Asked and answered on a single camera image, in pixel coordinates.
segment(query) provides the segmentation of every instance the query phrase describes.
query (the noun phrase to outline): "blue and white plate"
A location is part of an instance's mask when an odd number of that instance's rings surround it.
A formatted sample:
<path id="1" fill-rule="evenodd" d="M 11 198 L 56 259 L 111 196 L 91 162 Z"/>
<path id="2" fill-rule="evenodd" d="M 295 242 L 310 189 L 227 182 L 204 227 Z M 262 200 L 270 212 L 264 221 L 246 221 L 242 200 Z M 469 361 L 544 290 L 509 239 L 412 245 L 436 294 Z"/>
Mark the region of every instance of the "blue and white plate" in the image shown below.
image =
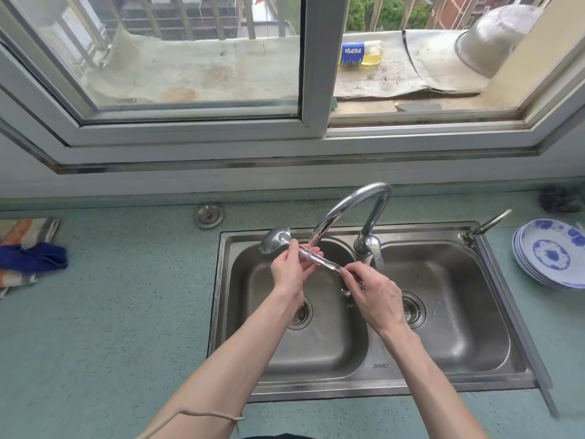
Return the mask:
<path id="1" fill-rule="evenodd" d="M 516 235 L 517 250 L 531 270 L 557 287 L 585 288 L 585 235 L 551 219 L 531 221 Z"/>
<path id="2" fill-rule="evenodd" d="M 528 261 L 523 257 L 522 249 L 521 249 L 520 243 L 519 243 L 519 233 L 520 233 L 521 229 L 522 229 L 522 227 L 518 228 L 516 230 L 516 232 L 514 233 L 514 236 L 512 238 L 512 252 L 514 253 L 514 258 L 516 260 L 516 263 L 520 266 L 520 268 L 522 268 L 522 270 L 525 273 L 527 273 L 530 277 L 532 277 L 534 280 L 537 280 L 538 282 L 540 282 L 544 285 L 547 285 L 547 286 L 552 287 L 552 288 L 557 288 L 559 290 L 570 289 L 569 287 L 556 284 L 556 283 L 552 282 L 551 280 L 548 280 L 546 277 L 540 275 L 538 273 L 538 271 L 536 271 L 534 268 L 532 268 L 532 266 L 528 263 Z"/>

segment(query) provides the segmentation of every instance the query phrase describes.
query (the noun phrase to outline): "metal ladle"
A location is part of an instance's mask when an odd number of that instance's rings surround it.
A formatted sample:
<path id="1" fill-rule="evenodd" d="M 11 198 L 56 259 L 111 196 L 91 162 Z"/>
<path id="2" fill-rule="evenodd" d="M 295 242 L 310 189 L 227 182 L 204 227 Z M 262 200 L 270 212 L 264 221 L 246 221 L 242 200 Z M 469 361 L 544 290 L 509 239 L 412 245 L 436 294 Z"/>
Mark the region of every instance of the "metal ladle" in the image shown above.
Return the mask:
<path id="1" fill-rule="evenodd" d="M 274 228 L 271 230 L 264 239 L 260 242 L 260 252 L 262 254 L 270 254 L 274 251 L 278 250 L 282 246 L 288 246 L 291 242 L 291 230 L 290 228 Z M 338 265 L 335 262 L 327 260 L 324 257 L 319 256 L 317 253 L 314 253 L 312 250 L 305 248 L 304 246 L 299 245 L 299 255 L 307 260 L 310 260 L 317 265 L 323 266 L 327 269 L 332 271 L 339 272 L 342 266 Z M 353 277 L 355 278 L 357 284 L 362 288 L 362 290 L 366 289 L 365 285 L 362 282 L 360 277 L 350 271 Z"/>

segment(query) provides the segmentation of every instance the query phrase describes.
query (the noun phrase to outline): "window pane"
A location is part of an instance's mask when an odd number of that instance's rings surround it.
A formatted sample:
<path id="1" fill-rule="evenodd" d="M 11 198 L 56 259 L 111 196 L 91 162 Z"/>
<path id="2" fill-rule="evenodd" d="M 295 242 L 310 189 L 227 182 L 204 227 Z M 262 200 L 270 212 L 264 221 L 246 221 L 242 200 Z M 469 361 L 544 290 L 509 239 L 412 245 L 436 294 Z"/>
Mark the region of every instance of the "window pane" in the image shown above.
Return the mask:
<path id="1" fill-rule="evenodd" d="M 298 115 L 301 0 L 11 2 L 96 112 Z"/>
<path id="2" fill-rule="evenodd" d="M 483 94 L 551 2 L 350 0 L 330 122 L 517 111 L 519 104 L 502 105 Z"/>

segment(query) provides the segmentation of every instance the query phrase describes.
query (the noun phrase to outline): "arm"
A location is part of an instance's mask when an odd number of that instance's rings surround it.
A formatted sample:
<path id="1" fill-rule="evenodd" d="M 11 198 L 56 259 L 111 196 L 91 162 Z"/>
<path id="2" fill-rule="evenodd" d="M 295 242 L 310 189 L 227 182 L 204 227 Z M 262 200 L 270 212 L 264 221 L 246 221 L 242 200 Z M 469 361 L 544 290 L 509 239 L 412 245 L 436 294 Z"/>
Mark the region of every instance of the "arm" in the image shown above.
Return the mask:
<path id="1" fill-rule="evenodd" d="M 402 291 L 396 284 L 362 263 L 346 266 L 362 278 L 341 274 L 364 319 L 378 333 L 398 364 L 431 439 L 488 439 L 457 391 L 426 352 L 404 319 Z"/>
<path id="2" fill-rule="evenodd" d="M 303 281 L 315 270 L 300 262 L 298 242 L 292 240 L 270 266 L 274 289 L 244 325 L 185 381 L 150 422 L 145 433 L 175 410 L 221 412 L 240 416 L 260 376 L 274 354 L 294 313 L 303 303 Z M 318 248 L 313 251 L 322 255 Z M 218 417 L 175 416 L 153 438 L 193 437 L 228 439 L 235 423 Z"/>

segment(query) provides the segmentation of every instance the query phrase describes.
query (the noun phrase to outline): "double basin sink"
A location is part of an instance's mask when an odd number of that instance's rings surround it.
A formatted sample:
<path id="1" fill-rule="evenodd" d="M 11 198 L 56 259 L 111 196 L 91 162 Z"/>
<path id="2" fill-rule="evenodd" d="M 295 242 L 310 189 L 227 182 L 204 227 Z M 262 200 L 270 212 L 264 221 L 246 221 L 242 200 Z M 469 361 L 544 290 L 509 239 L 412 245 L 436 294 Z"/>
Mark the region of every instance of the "double basin sink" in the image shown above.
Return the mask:
<path id="1" fill-rule="evenodd" d="M 382 273 L 403 291 L 407 322 L 458 391 L 548 387 L 550 377 L 485 239 L 460 237 L 474 222 L 380 225 Z M 333 227 L 324 256 L 355 262 L 359 227 Z M 273 287 L 272 260 L 259 243 L 267 231 L 223 233 L 209 354 L 258 308 Z M 307 240 L 311 229 L 294 229 Z M 371 258 L 362 260 L 369 264 Z M 318 269 L 305 302 L 262 375 L 251 401 L 408 394 L 396 362 L 344 293 L 338 273 Z"/>

